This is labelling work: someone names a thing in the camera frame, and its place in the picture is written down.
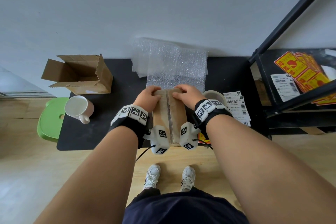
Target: black wristband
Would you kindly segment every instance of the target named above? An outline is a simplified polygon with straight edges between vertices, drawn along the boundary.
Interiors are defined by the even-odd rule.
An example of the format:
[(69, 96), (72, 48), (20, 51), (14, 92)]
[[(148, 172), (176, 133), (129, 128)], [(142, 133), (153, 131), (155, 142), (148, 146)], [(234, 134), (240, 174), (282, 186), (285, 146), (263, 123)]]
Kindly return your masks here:
[[(201, 105), (201, 103), (203, 103), (204, 101), (205, 101), (205, 99), (202, 99), (202, 100), (200, 100), (200, 101), (198, 101), (196, 103), (196, 105), (195, 105), (195, 111)], [(202, 134), (205, 136), (206, 139), (209, 139), (208, 134), (206, 132), (206, 127), (207, 127), (207, 124), (208, 124), (209, 120), (211, 120), (213, 117), (215, 117), (215, 116), (217, 116), (219, 114), (225, 114), (225, 115), (233, 117), (232, 114), (228, 110), (226, 110), (226, 109), (217, 109), (217, 108), (214, 109), (212, 112), (210, 112), (208, 114), (208, 117), (206, 117), (206, 119), (203, 122), (201, 122), (199, 120), (199, 118), (197, 117), (197, 115), (195, 113), (193, 114), (192, 117), (194, 118), (195, 126), (201, 130)]]
[(113, 122), (108, 132), (110, 132), (112, 129), (119, 127), (119, 126), (125, 126), (131, 129), (136, 134), (136, 136), (138, 137), (138, 149), (140, 149), (145, 140), (143, 137), (146, 133), (146, 126), (142, 125), (141, 123), (139, 123), (138, 121), (134, 119), (131, 119), (130, 117), (123, 117)]

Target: black cable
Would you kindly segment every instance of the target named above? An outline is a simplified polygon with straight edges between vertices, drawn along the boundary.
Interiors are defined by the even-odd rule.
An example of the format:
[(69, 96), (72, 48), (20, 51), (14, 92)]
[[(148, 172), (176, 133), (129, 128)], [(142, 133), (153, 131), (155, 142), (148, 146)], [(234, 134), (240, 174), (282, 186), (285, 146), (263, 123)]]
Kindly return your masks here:
[(208, 147), (210, 147), (211, 150), (213, 150), (212, 147), (211, 147), (211, 145), (208, 144), (208, 143), (206, 143), (206, 142), (204, 142), (203, 140), (194, 139), (193, 141), (202, 141), (202, 142), (205, 143)]
[(139, 159), (139, 158), (140, 158), (146, 151), (148, 151), (148, 150), (149, 150), (150, 148), (152, 148), (152, 147), (155, 147), (155, 145), (150, 146), (150, 147), (148, 147), (146, 150), (144, 150), (144, 152), (140, 154), (140, 156), (135, 160), (135, 162), (137, 162), (138, 159)]

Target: mug handle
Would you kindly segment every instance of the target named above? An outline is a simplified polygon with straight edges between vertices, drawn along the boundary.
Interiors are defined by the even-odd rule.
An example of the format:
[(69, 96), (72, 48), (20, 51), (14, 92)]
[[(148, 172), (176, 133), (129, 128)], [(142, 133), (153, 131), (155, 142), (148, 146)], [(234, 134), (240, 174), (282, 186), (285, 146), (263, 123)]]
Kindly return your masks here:
[(88, 123), (90, 122), (89, 117), (86, 116), (86, 115), (80, 115), (80, 116), (79, 116), (79, 119), (81, 120), (81, 122), (82, 122), (83, 124), (88, 124)]

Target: person's left hand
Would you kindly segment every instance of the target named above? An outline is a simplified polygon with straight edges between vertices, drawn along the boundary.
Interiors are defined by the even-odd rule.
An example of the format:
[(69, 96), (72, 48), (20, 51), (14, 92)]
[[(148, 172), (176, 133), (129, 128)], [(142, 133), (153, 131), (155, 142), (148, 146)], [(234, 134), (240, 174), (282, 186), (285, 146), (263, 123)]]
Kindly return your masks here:
[(157, 102), (160, 100), (161, 96), (153, 96), (154, 91), (160, 90), (159, 86), (148, 86), (138, 95), (133, 105), (137, 105), (145, 109), (147, 112), (153, 112)]

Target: bubble wrap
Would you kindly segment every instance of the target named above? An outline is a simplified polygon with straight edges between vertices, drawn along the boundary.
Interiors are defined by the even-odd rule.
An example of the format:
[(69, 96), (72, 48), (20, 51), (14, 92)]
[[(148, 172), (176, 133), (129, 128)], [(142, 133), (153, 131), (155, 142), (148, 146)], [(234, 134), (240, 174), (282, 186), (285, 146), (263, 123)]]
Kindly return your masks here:
[(204, 91), (207, 52), (146, 38), (136, 39), (133, 44), (132, 70), (139, 77), (147, 76), (147, 86), (171, 89), (185, 83)]

